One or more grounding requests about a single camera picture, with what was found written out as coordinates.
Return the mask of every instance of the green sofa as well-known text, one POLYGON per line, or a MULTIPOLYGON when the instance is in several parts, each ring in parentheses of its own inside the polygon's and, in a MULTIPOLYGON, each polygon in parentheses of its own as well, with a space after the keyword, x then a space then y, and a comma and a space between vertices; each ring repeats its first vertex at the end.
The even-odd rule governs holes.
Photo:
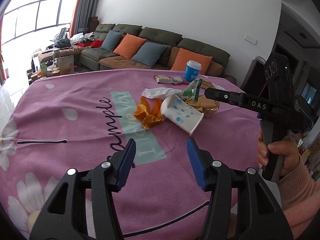
POLYGON ((183 38, 181 34, 166 30, 149 27, 142 29, 142 26, 127 24, 99 24, 94 32, 95 40, 104 40, 109 30, 139 36, 148 41, 165 45, 166 49, 151 68, 101 48, 84 49, 80 55, 81 64, 94 71, 123 68, 170 70, 173 64, 172 60, 174 61, 176 57, 176 54, 173 55, 174 51, 179 50, 178 48, 183 48, 205 56, 212 56, 212 64, 208 68, 207 75, 222 77, 233 84, 236 83, 234 77, 224 74, 224 68, 228 64, 230 54, 222 49, 200 41, 183 38))

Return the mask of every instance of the window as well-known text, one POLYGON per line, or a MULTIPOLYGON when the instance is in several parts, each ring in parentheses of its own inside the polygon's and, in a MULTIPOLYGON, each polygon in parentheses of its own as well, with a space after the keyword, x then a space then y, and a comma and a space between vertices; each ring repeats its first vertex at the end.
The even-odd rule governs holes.
POLYGON ((70 4, 76 4, 76 0, 62 0, 58 24, 71 22, 74 6, 70 4))
POLYGON ((57 15, 60 0, 41 1, 37 19, 37 29, 55 26, 57 24, 57 15))
POLYGON ((307 82, 306 85, 304 86, 301 96, 307 101, 309 105, 311 105, 316 92, 317 92, 316 88, 314 88, 309 84, 309 82, 307 82))
POLYGON ((32 3, 19 8, 16 37, 35 30, 39 3, 32 3))
POLYGON ((76 0, 39 0, 4 14, 2 42, 71 22, 76 0))
POLYGON ((2 37, 1 41, 3 43, 14 39, 16 32, 16 21, 17 21, 18 9, 6 14, 3 18, 2 26, 2 37))

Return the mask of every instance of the gray curtain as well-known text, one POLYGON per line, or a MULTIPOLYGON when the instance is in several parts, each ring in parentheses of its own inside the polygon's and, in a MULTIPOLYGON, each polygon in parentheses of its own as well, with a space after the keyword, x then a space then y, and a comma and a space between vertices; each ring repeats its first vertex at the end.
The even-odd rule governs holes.
POLYGON ((89 18, 96 14, 98 1, 99 0, 79 0, 73 34, 79 33, 78 29, 87 28, 89 18))

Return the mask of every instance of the clothes pile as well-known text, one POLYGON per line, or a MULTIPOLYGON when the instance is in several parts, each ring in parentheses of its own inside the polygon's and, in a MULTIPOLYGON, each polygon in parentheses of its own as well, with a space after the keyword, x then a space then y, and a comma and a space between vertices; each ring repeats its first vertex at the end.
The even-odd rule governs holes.
POLYGON ((54 48, 66 48, 66 47, 70 47, 70 40, 68 38, 62 39, 61 41, 56 41, 53 45, 54 48))
POLYGON ((78 34, 73 35, 73 36, 70 38, 70 44, 71 44, 71 45, 74 45, 74 44, 76 44, 77 42, 81 42, 81 41, 84 41, 84 40, 94 41, 93 32, 92 32, 92 33, 87 33, 87 34, 78 33, 78 34))

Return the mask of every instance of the paper cup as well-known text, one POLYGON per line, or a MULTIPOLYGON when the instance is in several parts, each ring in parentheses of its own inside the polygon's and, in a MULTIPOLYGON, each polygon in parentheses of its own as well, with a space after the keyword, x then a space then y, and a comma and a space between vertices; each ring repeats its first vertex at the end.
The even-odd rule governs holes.
POLYGON ((186 70, 184 72, 184 79, 186 79, 188 82, 192 82, 193 80, 196 79, 197 75, 199 74, 201 70, 201 64, 193 61, 193 60, 189 60, 187 62, 187 66, 186 66, 186 70))
POLYGON ((167 97, 161 105, 161 114, 192 135, 204 117, 203 113, 187 105, 176 95, 167 97))

